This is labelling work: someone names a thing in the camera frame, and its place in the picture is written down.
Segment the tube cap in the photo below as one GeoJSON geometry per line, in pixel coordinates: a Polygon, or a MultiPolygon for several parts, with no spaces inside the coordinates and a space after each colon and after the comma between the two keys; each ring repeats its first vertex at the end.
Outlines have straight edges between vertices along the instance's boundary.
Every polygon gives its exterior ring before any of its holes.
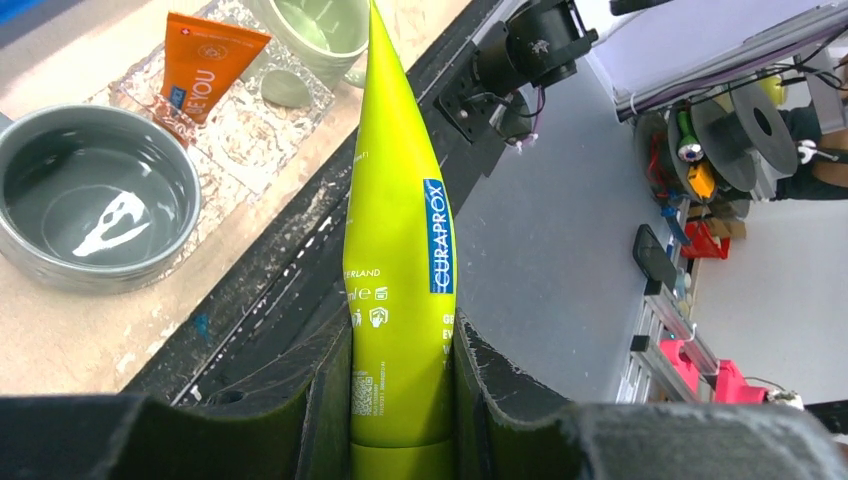
{"type": "Polygon", "coordinates": [[[423,447],[375,448],[350,444],[351,480],[448,480],[454,475],[453,441],[423,447]]]}

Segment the black mount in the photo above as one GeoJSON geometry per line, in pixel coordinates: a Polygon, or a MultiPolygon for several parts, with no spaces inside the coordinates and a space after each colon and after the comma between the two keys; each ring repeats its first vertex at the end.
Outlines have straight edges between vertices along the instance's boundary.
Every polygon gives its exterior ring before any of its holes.
{"type": "Polygon", "coordinates": [[[834,435],[848,435],[848,400],[804,405],[834,435]]]}
{"type": "Polygon", "coordinates": [[[473,143],[490,128],[498,106],[509,108],[504,97],[527,83],[546,88],[574,75],[576,60],[597,39],[596,30],[583,26],[573,0],[529,2],[487,32],[436,107],[473,143]]]}
{"type": "Polygon", "coordinates": [[[610,0],[610,13],[615,17],[647,10],[671,0],[610,0]]]}

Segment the pink object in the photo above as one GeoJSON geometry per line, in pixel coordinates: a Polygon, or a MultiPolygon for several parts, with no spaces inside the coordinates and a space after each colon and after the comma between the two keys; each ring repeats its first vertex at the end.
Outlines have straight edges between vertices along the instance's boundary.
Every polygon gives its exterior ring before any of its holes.
{"type": "Polygon", "coordinates": [[[767,393],[767,388],[748,385],[748,381],[732,360],[722,360],[719,363],[714,400],[716,403],[763,403],[767,393]]]}
{"type": "Polygon", "coordinates": [[[683,345],[686,342],[683,340],[663,340],[660,342],[660,350],[665,354],[666,358],[677,370],[677,373],[686,383],[686,386],[694,393],[698,393],[698,378],[700,373],[698,368],[692,364],[689,358],[683,353],[683,345]]]}

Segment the paint stain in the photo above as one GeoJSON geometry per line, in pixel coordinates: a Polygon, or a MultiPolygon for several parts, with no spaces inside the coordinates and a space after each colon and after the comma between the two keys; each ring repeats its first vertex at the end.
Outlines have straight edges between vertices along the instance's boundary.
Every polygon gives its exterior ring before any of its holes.
{"type": "Polygon", "coordinates": [[[176,331],[177,331],[177,324],[174,323],[174,322],[171,322],[171,323],[168,324],[168,326],[165,328],[165,330],[162,330],[161,332],[159,332],[159,336],[164,337],[164,338],[168,338],[171,335],[173,335],[174,332],[176,332],[176,331]]]}
{"type": "Polygon", "coordinates": [[[541,56],[543,53],[548,53],[548,47],[551,44],[548,43],[547,40],[537,40],[535,42],[530,42],[530,49],[537,56],[541,56]]]}
{"type": "Polygon", "coordinates": [[[118,362],[117,365],[115,365],[115,370],[117,370],[118,373],[126,373],[127,365],[129,365],[130,363],[132,363],[134,361],[135,361],[135,354],[134,353],[128,353],[128,354],[124,355],[123,358],[121,358],[121,361],[118,362]]]}
{"type": "Polygon", "coordinates": [[[162,348],[162,345],[165,345],[165,340],[156,340],[155,342],[151,343],[149,347],[147,347],[147,354],[151,356],[156,355],[156,352],[158,352],[159,349],[162,348]]]}
{"type": "Polygon", "coordinates": [[[197,333],[206,340],[206,343],[210,343],[209,338],[209,316],[205,313],[201,313],[194,317],[194,328],[197,329],[197,333]]]}

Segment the barcode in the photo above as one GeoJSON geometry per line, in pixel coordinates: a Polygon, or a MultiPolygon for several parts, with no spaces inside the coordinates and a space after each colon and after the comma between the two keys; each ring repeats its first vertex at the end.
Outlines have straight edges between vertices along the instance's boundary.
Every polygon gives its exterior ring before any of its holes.
{"type": "Polygon", "coordinates": [[[374,378],[365,375],[354,375],[353,377],[353,405],[354,415],[371,415],[373,405],[374,378]]]}

